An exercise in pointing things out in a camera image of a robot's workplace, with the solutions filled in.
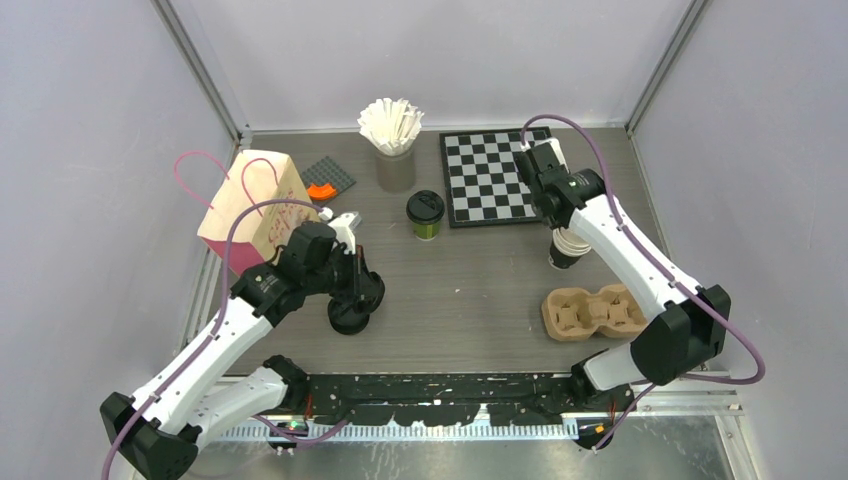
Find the stack of black lids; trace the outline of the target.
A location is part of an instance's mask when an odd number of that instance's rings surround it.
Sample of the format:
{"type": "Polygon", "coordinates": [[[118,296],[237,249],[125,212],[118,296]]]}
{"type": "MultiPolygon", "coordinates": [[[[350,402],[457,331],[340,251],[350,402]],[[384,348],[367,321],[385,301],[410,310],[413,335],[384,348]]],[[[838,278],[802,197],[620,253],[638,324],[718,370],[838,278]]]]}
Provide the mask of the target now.
{"type": "Polygon", "coordinates": [[[358,310],[354,303],[342,303],[330,300],[327,315],[331,328],[342,335],[356,335],[362,332],[370,321],[370,313],[358,310]]]}

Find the stack of paper cups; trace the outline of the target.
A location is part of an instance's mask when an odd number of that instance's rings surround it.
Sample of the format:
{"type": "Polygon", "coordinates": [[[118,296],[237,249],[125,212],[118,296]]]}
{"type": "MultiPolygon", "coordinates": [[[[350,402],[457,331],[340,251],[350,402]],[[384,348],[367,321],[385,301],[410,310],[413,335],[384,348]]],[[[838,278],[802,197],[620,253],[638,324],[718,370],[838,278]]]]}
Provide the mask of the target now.
{"type": "Polygon", "coordinates": [[[591,250],[591,245],[570,229],[557,228],[552,231],[549,263],[558,270],[565,270],[591,250]]]}

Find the black coffee cup lid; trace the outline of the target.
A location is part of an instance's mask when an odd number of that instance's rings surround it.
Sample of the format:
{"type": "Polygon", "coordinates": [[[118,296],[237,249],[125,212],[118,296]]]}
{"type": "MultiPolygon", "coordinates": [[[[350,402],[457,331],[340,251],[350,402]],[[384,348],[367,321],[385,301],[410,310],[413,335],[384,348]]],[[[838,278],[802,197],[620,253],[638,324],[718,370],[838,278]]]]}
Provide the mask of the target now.
{"type": "Polygon", "coordinates": [[[442,197],[432,190],[420,190],[412,194],[406,203],[406,215],[418,225],[439,223],[445,214],[442,197]]]}

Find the green paper cup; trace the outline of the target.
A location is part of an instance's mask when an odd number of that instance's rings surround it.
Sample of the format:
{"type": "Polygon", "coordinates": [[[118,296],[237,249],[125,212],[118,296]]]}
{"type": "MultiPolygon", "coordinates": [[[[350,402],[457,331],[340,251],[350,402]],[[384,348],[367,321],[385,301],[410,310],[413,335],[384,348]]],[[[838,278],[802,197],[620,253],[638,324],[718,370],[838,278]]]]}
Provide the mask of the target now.
{"type": "Polygon", "coordinates": [[[441,223],[413,223],[413,233],[416,238],[422,241],[430,241],[435,239],[440,233],[441,223]]]}

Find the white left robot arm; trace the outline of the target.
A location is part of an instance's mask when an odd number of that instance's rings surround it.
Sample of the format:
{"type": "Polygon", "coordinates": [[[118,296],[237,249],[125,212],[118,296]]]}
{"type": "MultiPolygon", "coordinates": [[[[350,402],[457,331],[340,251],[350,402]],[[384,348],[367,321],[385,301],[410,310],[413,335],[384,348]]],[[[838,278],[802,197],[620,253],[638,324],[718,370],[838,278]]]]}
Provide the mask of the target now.
{"type": "Polygon", "coordinates": [[[178,479],[204,447],[243,420],[274,408],[298,412],[308,379],[282,355],[222,391],[210,390],[310,296],[329,296],[336,332],[355,335],[367,326],[385,285],[356,242],[359,221],[357,213],[345,213],[327,223],[303,222],[270,261],[246,269],[226,289],[213,322],[167,367],[131,395],[110,394],[100,407],[110,441],[102,478],[122,456],[146,479],[178,479]]]}

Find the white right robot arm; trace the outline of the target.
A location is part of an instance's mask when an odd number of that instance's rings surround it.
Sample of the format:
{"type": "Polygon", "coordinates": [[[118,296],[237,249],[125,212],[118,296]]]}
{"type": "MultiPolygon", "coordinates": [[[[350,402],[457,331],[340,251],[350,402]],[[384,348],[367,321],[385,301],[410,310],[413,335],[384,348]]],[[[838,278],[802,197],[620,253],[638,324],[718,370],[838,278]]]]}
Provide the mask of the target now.
{"type": "Polygon", "coordinates": [[[565,228],[588,243],[648,322],[630,343],[574,366],[577,406],[596,410],[624,384],[666,385],[722,352],[726,330],[715,317],[728,316],[731,300],[721,286],[704,288],[678,269],[624,215],[595,171],[567,169],[557,140],[523,147],[515,162],[534,211],[552,230],[565,228]]]}

